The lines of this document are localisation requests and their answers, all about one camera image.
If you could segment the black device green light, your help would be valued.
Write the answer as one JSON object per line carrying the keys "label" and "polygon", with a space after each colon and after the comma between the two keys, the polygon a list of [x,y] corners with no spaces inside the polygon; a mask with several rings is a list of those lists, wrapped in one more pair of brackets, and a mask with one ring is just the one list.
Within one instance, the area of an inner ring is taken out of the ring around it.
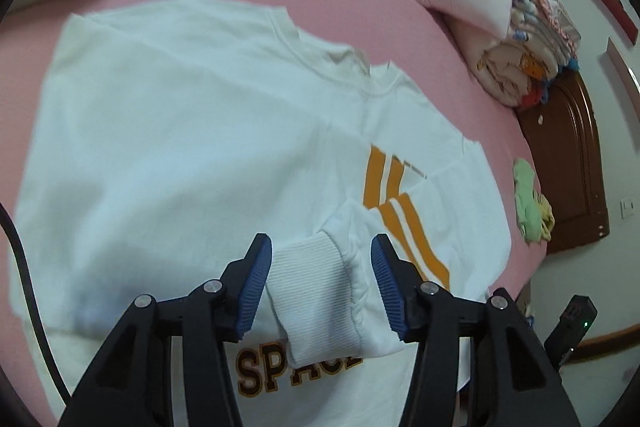
{"label": "black device green light", "polygon": [[558,324],[544,340],[544,350],[555,369],[559,369],[588,333],[598,310],[588,296],[574,295],[562,312]]}

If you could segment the pink bed sheet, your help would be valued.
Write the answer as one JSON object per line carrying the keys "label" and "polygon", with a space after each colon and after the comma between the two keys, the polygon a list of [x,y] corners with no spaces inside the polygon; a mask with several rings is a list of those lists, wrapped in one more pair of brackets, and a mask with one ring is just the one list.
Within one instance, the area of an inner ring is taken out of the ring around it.
{"label": "pink bed sheet", "polygon": [[[20,196],[43,83],[66,20],[160,0],[67,0],[10,16],[1,26],[1,193]],[[285,9],[301,30],[350,46],[372,66],[401,69],[449,122],[480,143],[496,180],[511,235],[506,266],[488,288],[518,293],[539,267],[544,247],[528,246],[515,223],[512,164],[528,146],[510,110],[470,76],[445,25],[413,0],[230,0]]]}

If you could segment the green small garment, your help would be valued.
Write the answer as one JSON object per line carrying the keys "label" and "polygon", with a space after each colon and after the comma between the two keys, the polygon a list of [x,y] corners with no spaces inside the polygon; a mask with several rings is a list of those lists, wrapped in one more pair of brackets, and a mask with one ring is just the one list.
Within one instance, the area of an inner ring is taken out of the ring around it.
{"label": "green small garment", "polygon": [[536,173],[524,158],[513,164],[514,205],[518,229],[527,243],[539,243],[542,239],[542,217],[535,190]]}

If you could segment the yellow small garment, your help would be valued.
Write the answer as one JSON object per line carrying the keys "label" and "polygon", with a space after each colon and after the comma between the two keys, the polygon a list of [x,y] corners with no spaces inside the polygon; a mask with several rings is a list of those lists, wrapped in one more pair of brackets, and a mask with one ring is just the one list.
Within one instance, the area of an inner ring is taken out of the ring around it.
{"label": "yellow small garment", "polygon": [[536,233],[538,242],[549,242],[551,233],[555,226],[555,217],[553,216],[552,207],[546,196],[541,193],[534,195],[534,201],[537,209]]}

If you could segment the folded cartoon quilt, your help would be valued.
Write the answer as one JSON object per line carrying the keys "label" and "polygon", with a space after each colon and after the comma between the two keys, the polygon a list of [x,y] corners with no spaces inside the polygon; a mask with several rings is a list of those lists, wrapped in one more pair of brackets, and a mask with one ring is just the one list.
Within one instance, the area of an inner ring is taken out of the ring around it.
{"label": "folded cartoon quilt", "polygon": [[506,38],[450,15],[446,25],[470,72],[504,106],[526,109],[548,98],[548,86],[578,69],[582,36],[560,0],[509,0]]}

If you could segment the wall power socket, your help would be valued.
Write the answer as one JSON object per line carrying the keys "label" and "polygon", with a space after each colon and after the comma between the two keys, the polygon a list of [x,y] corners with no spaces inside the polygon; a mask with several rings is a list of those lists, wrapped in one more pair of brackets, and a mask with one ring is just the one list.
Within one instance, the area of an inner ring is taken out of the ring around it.
{"label": "wall power socket", "polygon": [[632,196],[627,196],[620,200],[620,217],[623,220],[634,217],[637,209],[638,205]]}

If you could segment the white sweatshirt orange stripes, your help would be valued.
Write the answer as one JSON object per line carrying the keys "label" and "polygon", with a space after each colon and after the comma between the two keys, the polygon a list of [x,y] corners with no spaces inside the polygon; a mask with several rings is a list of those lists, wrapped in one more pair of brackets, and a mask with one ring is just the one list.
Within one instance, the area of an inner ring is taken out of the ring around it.
{"label": "white sweatshirt orange stripes", "polygon": [[228,350],[249,426],[398,423],[416,350],[388,324],[375,235],[472,300],[511,250],[483,147],[401,69],[230,0],[70,16],[14,216],[71,383],[137,295],[184,296],[269,235]]}

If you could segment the brown wooden headboard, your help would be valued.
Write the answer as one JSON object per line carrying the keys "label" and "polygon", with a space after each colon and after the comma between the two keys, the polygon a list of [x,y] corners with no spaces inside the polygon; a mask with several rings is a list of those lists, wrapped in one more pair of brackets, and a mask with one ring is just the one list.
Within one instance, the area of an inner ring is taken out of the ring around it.
{"label": "brown wooden headboard", "polygon": [[555,217],[550,255],[591,245],[610,234],[596,117],[579,72],[566,70],[548,102],[518,113],[541,193]]}

